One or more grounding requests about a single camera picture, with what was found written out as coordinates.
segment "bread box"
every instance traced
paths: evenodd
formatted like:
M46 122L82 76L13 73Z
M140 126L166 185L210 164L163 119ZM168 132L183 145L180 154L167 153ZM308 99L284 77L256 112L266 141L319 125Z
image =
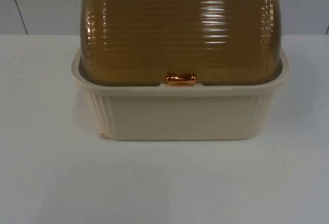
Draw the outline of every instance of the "bread box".
M279 0L81 0L72 64L100 134L246 139L289 73Z

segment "amber transparent lid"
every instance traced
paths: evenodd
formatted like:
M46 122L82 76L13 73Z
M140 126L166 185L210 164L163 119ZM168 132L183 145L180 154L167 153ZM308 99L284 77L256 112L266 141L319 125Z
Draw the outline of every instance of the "amber transparent lid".
M101 85L157 85L169 73L205 85L273 79L279 0L81 0L84 76Z

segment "gray wall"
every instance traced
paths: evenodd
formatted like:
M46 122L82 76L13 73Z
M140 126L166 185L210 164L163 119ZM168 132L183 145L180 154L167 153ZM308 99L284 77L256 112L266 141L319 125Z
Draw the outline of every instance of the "gray wall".
M29 34L78 34L79 0L17 0ZM329 0L281 0L284 34L325 34ZM0 34L25 33L14 0L0 0Z

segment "copper handle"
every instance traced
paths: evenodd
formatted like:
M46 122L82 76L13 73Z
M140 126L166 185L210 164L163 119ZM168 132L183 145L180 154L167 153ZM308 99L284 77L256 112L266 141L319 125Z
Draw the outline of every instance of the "copper handle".
M194 85L196 83L196 75L194 73L170 73L167 75L166 80L169 85Z

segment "white table surface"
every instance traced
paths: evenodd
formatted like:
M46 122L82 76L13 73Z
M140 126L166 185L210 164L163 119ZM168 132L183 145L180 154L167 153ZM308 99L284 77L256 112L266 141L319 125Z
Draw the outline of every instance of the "white table surface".
M286 36L291 77L247 141L98 137L71 77L78 36L0 36L0 220L329 222L329 36Z

